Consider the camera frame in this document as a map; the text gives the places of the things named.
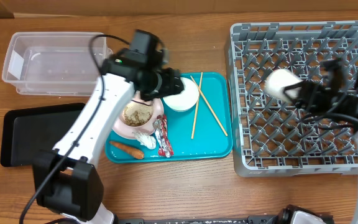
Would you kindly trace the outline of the white bowl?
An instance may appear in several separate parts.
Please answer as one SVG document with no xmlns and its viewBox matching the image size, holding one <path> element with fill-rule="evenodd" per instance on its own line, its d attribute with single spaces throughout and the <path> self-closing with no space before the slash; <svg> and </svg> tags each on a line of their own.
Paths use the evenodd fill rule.
<svg viewBox="0 0 358 224">
<path fill-rule="evenodd" d="M 184 112 L 191 109 L 198 101 L 200 93 L 198 86 L 189 78 L 181 77 L 184 90 L 177 94 L 163 98 L 164 103 L 174 111 Z"/>
</svg>

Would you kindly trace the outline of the red foil snack wrapper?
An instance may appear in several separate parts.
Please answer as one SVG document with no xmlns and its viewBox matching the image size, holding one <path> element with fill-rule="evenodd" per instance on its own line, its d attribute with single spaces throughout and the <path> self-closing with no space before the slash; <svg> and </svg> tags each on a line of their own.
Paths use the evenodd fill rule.
<svg viewBox="0 0 358 224">
<path fill-rule="evenodd" d="M 158 115 L 157 119 L 153 122 L 153 127 L 155 130 L 155 137 L 159 144 L 158 154 L 166 158 L 172 157 L 174 153 L 172 145 L 168 139 L 166 115 Z"/>
</svg>

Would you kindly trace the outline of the white cup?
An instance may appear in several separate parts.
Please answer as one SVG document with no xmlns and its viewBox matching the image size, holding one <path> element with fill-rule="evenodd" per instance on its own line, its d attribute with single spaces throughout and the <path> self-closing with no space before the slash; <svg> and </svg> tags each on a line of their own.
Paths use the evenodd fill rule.
<svg viewBox="0 0 358 224">
<path fill-rule="evenodd" d="M 287 69 L 274 70 L 265 80 L 264 93 L 286 103 L 291 103 L 298 97 L 299 88 L 284 91 L 284 88 L 301 82 L 301 80 Z"/>
</svg>

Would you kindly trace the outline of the white tissue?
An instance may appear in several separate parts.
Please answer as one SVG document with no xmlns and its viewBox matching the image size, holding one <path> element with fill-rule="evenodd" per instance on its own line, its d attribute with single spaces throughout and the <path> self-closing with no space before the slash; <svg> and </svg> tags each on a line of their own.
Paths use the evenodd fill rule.
<svg viewBox="0 0 358 224">
<path fill-rule="evenodd" d="M 147 133 L 144 132 L 133 132 L 135 139 L 140 142 L 141 145 L 147 149 L 153 150 L 157 147 L 157 140 Z"/>
</svg>

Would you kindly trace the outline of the wooden chopstick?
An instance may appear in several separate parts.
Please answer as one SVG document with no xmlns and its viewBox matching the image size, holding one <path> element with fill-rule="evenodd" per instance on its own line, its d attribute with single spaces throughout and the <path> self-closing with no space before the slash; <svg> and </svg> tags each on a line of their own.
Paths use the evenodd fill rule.
<svg viewBox="0 0 358 224">
<path fill-rule="evenodd" d="M 222 132 L 224 133 L 224 135 L 226 137 L 228 137 L 228 133 L 227 131 L 225 130 L 225 128 L 223 127 L 222 123 L 220 122 L 219 118 L 217 117 L 215 111 L 213 110 L 213 108 L 211 107 L 208 99 L 205 97 L 204 93 L 202 92 L 201 88 L 198 87 L 198 84 L 195 82 L 195 79 L 193 78 L 193 76 L 190 75 L 190 78 L 191 80 L 193 81 L 193 83 L 196 85 L 198 91 L 199 91 L 199 94 L 200 96 L 202 97 L 202 99 L 204 99 L 204 102 L 206 103 L 207 107 L 209 108 L 211 114 L 214 116 L 216 122 L 218 123 L 219 127 L 221 128 Z"/>
<path fill-rule="evenodd" d="M 201 86 L 202 86 L 202 81 L 203 81 L 203 72 L 201 72 L 201 75 L 200 75 L 200 80 L 199 80 L 199 83 L 198 83 L 199 88 L 201 88 Z M 198 100 L 197 100 L 196 106 L 195 106 L 195 114 L 194 114 L 194 119 L 193 119 L 193 127 L 192 127 L 192 132 L 191 132 L 191 139 L 194 139 L 194 136 L 195 136 L 195 128 L 196 128 L 196 121 L 197 121 L 197 115 L 198 115 L 199 101 L 200 101 L 200 97 L 198 97 Z"/>
</svg>

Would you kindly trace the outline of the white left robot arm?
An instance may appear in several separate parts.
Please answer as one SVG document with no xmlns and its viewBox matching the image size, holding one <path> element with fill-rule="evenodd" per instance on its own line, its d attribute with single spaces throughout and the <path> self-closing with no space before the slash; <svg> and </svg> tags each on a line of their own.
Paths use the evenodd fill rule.
<svg viewBox="0 0 358 224">
<path fill-rule="evenodd" d="M 35 156 L 35 193 L 22 211 L 21 223 L 34 202 L 65 216 L 68 222 L 117 223 L 102 203 L 104 186 L 96 167 L 114 122 L 137 91 L 150 90 L 146 100 L 151 100 L 183 90 L 179 70 L 165 68 L 155 77 L 152 82 L 150 74 L 138 72 L 100 74 L 73 126 L 52 150 Z"/>
</svg>

